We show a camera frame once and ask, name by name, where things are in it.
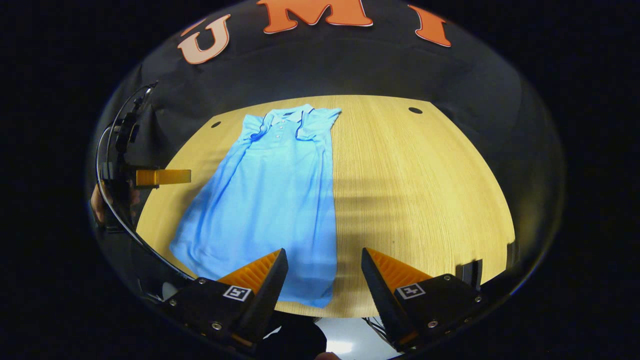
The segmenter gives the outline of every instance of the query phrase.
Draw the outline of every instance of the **hand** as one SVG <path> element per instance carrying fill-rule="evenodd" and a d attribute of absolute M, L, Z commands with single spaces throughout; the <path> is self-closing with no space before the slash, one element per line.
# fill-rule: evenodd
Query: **hand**
<path fill-rule="evenodd" d="M 333 352 L 323 352 L 322 354 L 318 354 L 315 360 L 340 360 Z"/>
<path fill-rule="evenodd" d="M 130 205 L 139 204 L 140 190 L 135 190 L 133 188 L 133 182 L 131 180 L 129 180 L 128 182 L 129 182 L 129 189 L 131 191 Z M 104 189 L 104 196 L 106 197 L 106 200 L 110 204 L 112 204 L 113 199 L 109 195 L 109 192 L 107 192 L 107 189 L 104 187 L 104 182 L 102 183 L 102 187 Z M 95 221 L 100 225 L 104 225 L 104 199 L 102 198 L 102 196 L 100 196 L 100 188 L 98 187 L 98 184 L 95 185 L 95 188 L 93 188 L 93 194 L 91 194 L 91 209 L 93 210 L 93 216 L 95 217 Z M 132 210 L 131 216 L 135 217 L 136 212 Z"/>

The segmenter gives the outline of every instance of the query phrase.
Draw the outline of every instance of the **letter m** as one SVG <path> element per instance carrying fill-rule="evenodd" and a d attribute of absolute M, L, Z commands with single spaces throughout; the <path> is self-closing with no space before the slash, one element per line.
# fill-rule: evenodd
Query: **letter m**
<path fill-rule="evenodd" d="M 331 6 L 331 15 L 326 21 L 332 25 L 371 26 L 360 0 L 260 0 L 269 14 L 269 26 L 264 28 L 267 34 L 294 29 L 298 22 L 291 20 L 287 12 L 295 14 L 308 25 L 320 21 L 324 11 Z"/>

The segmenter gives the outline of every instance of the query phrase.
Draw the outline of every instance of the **wooden table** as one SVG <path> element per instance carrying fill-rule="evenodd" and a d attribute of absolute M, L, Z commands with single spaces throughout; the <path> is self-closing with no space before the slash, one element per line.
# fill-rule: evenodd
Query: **wooden table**
<path fill-rule="evenodd" d="M 191 183 L 151 191 L 137 232 L 197 277 L 169 250 L 182 214 L 237 140 L 245 114 L 303 104 L 342 108 L 332 128 L 338 269 L 324 309 L 279 302 L 276 310 L 320 317 L 377 316 L 360 269 L 370 247 L 431 276 L 483 260 L 482 283 L 505 270 L 515 238 L 500 186 L 467 137 L 429 102 L 330 95 L 269 102 L 217 115 L 167 168 L 191 169 Z M 409 110 L 417 108 L 422 113 Z"/>

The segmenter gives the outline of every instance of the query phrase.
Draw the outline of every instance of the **white floor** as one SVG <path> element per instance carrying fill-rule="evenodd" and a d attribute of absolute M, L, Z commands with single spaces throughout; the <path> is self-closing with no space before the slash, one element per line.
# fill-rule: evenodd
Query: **white floor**
<path fill-rule="evenodd" d="M 401 355 L 361 318 L 322 318 L 316 325 L 326 336 L 326 350 L 342 360 L 387 360 Z"/>

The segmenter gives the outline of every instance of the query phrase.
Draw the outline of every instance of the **shirt sleeve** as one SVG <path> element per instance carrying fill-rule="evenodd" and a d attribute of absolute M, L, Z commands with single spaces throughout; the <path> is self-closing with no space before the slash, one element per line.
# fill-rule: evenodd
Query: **shirt sleeve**
<path fill-rule="evenodd" d="M 330 134 L 333 123 L 338 119 L 342 109 L 313 109 L 298 129 L 298 139 L 312 140 L 318 136 Z"/>

